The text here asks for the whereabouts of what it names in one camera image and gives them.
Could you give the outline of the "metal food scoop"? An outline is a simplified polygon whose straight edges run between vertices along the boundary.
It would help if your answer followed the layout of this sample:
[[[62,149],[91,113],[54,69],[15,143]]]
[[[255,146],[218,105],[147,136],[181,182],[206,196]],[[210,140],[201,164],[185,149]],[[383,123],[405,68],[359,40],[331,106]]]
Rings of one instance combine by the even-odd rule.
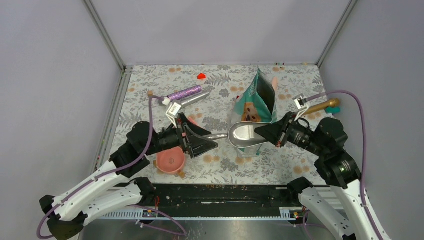
[[[250,148],[259,146],[267,142],[267,140],[257,134],[255,130],[260,127],[265,127],[270,123],[243,121],[233,124],[227,133],[217,133],[205,135],[211,141],[219,139],[228,139],[230,144],[238,149]]]

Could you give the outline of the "green pet food bag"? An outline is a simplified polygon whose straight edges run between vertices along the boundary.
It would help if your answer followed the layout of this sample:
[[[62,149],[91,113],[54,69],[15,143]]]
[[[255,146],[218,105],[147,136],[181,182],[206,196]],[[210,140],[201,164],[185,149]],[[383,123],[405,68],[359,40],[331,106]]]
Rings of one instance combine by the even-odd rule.
[[[230,124],[277,121],[276,91],[272,81],[258,69],[250,86],[234,102]]]

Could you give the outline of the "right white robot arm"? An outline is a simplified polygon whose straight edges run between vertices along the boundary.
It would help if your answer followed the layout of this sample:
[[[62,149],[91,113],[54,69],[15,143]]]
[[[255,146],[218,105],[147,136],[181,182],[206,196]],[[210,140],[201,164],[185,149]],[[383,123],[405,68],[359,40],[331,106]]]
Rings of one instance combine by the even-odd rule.
[[[305,206],[337,240],[390,239],[364,190],[356,161],[344,149],[348,136],[339,120],[323,118],[312,131],[289,112],[280,121],[255,129],[255,133],[278,148],[291,143],[317,156],[317,173],[335,193],[347,216],[325,203],[305,177],[287,185],[286,198],[291,205]]]

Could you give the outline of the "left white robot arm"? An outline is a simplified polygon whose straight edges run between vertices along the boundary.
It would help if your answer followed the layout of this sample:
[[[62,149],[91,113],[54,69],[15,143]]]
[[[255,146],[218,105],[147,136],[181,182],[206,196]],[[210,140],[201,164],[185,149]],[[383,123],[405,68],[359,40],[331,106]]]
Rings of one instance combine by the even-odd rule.
[[[138,177],[150,164],[146,156],[178,148],[191,158],[218,148],[211,132],[177,114],[176,126],[155,132],[148,121],[136,123],[118,148],[91,176],[65,193],[45,195],[39,200],[52,238],[69,240],[85,226],[108,212],[129,205],[148,206],[157,200],[155,188],[147,177]]]

